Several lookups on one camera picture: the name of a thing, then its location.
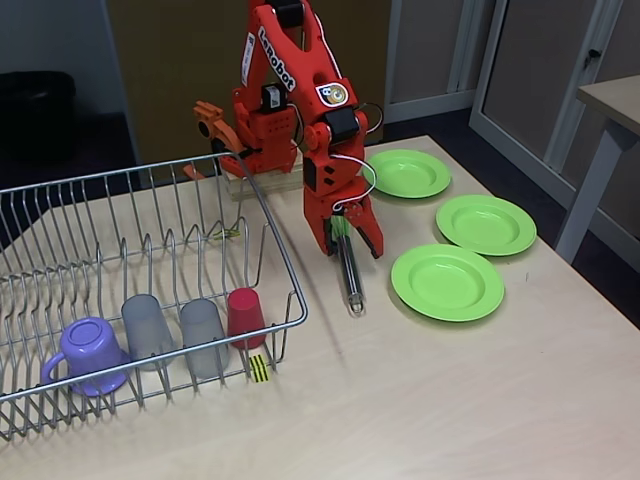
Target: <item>gray cup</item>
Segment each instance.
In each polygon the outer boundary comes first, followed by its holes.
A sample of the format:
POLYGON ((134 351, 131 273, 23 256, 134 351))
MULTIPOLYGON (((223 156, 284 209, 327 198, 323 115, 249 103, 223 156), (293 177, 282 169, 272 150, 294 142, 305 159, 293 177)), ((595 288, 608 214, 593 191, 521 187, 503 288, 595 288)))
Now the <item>gray cup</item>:
MULTIPOLYGON (((186 347, 211 342, 225 337, 220 314, 215 303, 199 298, 182 307, 180 312, 182 338, 186 347)), ((198 378, 222 375, 229 366, 229 346, 219 345, 187 354, 191 371, 198 378)))
MULTIPOLYGON (((122 318, 132 360, 142 360, 152 354, 160 355, 176 349, 156 297, 147 294, 131 297, 122 306, 122 318)), ((149 363, 140 369, 152 371, 156 366, 149 363)))

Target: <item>gray table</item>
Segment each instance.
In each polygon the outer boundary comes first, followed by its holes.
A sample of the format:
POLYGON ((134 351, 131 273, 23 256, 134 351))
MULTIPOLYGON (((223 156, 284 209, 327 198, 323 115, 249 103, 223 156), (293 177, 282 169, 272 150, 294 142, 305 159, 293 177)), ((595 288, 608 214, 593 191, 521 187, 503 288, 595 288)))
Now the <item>gray table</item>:
POLYGON ((560 229, 556 252, 572 263, 618 160, 640 140, 640 75, 580 87, 578 100, 606 115, 587 176, 560 229))

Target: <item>floor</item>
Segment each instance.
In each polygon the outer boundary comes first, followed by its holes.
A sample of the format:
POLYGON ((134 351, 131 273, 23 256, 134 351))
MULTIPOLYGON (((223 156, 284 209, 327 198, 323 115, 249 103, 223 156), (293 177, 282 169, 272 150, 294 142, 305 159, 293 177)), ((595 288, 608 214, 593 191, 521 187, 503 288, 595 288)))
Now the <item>floor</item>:
MULTIPOLYGON (((565 209, 469 128, 470 110, 395 123, 385 141, 431 135, 494 195, 516 203, 535 220, 539 236, 552 245, 565 209)), ((588 233, 574 268, 640 328, 640 274, 588 233)))
MULTIPOLYGON (((548 244, 553 244, 564 218, 564 208, 471 130, 468 126, 469 115, 469 110, 461 110, 387 125, 384 141, 431 135, 493 194, 510 200, 528 211, 538 225, 540 237, 548 244)), ((0 176, 0 188, 135 165, 123 116, 108 116, 84 122, 78 127, 76 136, 75 155, 64 163, 49 164, 44 159, 33 164, 25 164, 0 158, 4 168, 3 175, 0 176)), ((132 177, 132 182, 133 188, 138 189, 137 178, 132 177)), ((109 187, 114 194, 127 191, 126 177, 124 175, 113 177, 109 187)), ((87 191, 89 192, 87 196, 91 198, 104 196, 104 184, 100 181, 93 182, 92 185, 87 185, 87 191)), ((68 198, 64 198, 68 197, 68 192, 63 191, 62 197, 63 201, 69 201, 68 198)), ((2 211, 9 219, 11 236, 15 238, 19 234, 19 227, 14 225, 8 214, 8 201, 9 197, 3 195, 2 211)), ((6 245, 9 239, 6 235, 0 235, 0 241, 6 245)), ((640 301, 638 301, 640 274, 590 233, 578 253, 574 267, 640 328, 640 301)))

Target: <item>plate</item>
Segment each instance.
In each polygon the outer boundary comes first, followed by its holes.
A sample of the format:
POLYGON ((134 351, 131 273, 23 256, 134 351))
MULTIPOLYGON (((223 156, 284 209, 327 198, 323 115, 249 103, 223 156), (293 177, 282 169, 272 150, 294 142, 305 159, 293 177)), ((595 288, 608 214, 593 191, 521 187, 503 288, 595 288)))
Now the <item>plate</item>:
POLYGON ((517 205, 489 195, 463 195, 442 205, 436 216, 452 243, 483 255, 514 255, 536 240, 536 224, 517 205))
POLYGON ((494 266, 455 245, 409 250, 394 263, 391 283, 411 308, 448 322, 478 320, 504 298, 504 282, 494 266))
MULTIPOLYGON (((451 172, 442 161, 415 150, 387 150, 371 157, 369 165, 378 176, 376 189, 396 197, 431 197, 451 183, 451 172)), ((363 175, 373 184, 369 170, 363 175)))

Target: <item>wire dish rack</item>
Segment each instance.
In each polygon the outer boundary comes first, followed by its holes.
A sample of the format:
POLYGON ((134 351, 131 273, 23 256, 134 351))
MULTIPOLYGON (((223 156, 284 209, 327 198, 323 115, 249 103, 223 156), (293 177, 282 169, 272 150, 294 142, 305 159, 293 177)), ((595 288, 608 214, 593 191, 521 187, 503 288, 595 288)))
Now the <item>wire dish rack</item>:
POLYGON ((129 403, 144 408, 151 397, 171 400, 178 390, 198 392, 202 384, 224 385, 235 375, 251 381, 246 345, 257 335, 268 335, 258 353, 277 371, 287 330, 306 320, 307 305, 264 196, 236 156, 246 172, 242 188, 253 189, 255 198, 234 204, 224 178, 215 174, 221 156, 0 191, 0 438, 114 414, 129 403), (185 167, 206 178, 186 181, 185 167), (261 282, 265 276, 269 281, 261 282), (76 320, 97 316, 111 322, 126 349, 121 306, 149 293, 180 344, 181 306, 210 299, 224 323, 227 296, 245 286, 262 299, 262 330, 74 378, 67 378, 62 362, 53 383, 39 383, 43 363, 58 352, 62 331, 76 320), (187 353, 237 341, 245 349, 229 349, 227 371, 218 368, 219 375, 207 379, 193 375, 187 353), (139 368, 150 364, 151 372, 139 368), (87 397, 71 391, 75 383, 97 383, 116 371, 125 372, 127 382, 113 393, 87 397))

